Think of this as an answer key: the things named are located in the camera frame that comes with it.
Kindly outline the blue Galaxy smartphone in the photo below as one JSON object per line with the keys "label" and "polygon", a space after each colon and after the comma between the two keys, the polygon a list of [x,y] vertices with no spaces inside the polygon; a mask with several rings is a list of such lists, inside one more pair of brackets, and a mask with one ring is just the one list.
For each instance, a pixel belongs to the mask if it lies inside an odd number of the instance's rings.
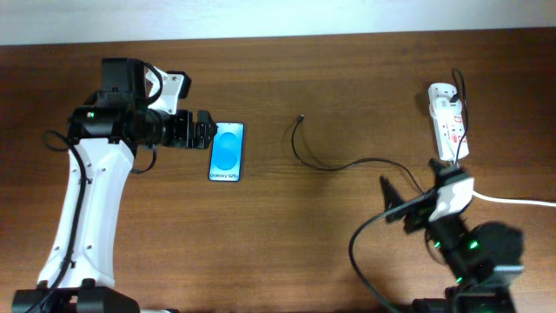
{"label": "blue Galaxy smartphone", "polygon": [[239,182],[242,172],[244,124],[217,123],[208,178],[215,182]]}

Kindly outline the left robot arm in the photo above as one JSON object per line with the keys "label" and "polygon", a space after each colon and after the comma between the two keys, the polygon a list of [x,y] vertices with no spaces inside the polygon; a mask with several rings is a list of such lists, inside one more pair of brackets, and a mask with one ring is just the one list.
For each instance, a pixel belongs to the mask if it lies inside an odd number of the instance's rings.
{"label": "left robot arm", "polygon": [[101,86],[53,135],[69,155],[69,181],[50,255],[37,285],[17,290],[14,312],[139,312],[116,291],[113,252],[122,192],[138,148],[205,150],[217,126],[206,110],[177,107],[192,80],[135,58],[102,60]]}

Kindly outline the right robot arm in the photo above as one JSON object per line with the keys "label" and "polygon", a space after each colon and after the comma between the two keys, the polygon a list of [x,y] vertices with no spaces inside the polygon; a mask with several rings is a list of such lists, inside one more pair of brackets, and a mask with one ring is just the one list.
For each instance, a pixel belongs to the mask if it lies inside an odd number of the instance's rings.
{"label": "right robot arm", "polygon": [[408,234],[423,230],[437,245],[456,278],[442,298],[412,302],[414,312],[514,312],[509,287],[524,270],[521,230],[500,222],[469,229],[462,213],[473,198],[474,178],[458,166],[430,160],[434,186],[405,201],[385,178],[380,178],[386,220],[402,220]]}

